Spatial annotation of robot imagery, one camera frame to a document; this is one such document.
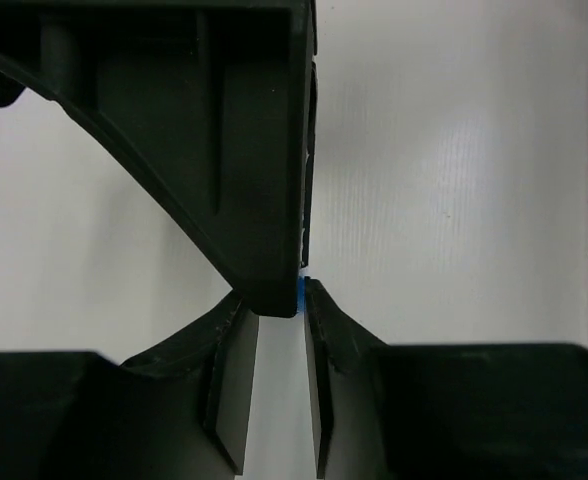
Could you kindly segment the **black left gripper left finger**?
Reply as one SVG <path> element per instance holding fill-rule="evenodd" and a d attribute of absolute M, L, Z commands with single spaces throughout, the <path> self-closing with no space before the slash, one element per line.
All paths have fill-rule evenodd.
<path fill-rule="evenodd" d="M 0 479 L 240 475 L 257 337 L 257 316 L 232 293 L 123 363 L 0 352 Z"/>

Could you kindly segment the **blue round lego piece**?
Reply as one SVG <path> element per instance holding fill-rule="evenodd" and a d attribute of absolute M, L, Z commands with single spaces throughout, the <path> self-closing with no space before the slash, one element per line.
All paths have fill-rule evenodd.
<path fill-rule="evenodd" d="M 297 314 L 304 315 L 307 311 L 306 288 L 309 276 L 303 272 L 297 279 Z"/>

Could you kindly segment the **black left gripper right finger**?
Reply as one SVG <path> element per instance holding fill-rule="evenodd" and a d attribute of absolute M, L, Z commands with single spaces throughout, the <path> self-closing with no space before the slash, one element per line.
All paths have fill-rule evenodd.
<path fill-rule="evenodd" d="M 588 350 L 390 345 L 305 282 L 320 479 L 588 479 Z"/>

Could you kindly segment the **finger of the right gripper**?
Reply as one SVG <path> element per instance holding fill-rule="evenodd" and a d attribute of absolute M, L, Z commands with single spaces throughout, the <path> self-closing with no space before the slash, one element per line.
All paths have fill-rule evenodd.
<path fill-rule="evenodd" d="M 257 314 L 308 253 L 312 1 L 0 1 L 0 108 L 57 103 Z"/>

